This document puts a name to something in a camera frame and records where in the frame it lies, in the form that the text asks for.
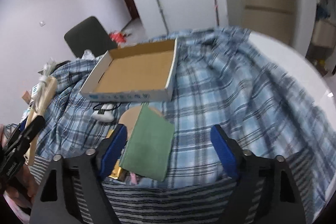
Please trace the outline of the person left hand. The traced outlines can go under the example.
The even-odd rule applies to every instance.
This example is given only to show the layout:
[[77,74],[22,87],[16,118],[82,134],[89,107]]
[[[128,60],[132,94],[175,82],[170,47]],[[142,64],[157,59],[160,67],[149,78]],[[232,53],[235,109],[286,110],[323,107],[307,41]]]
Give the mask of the person left hand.
[[39,184],[25,163],[11,178],[6,175],[3,164],[1,165],[1,193],[6,192],[19,207],[31,209],[38,188]]

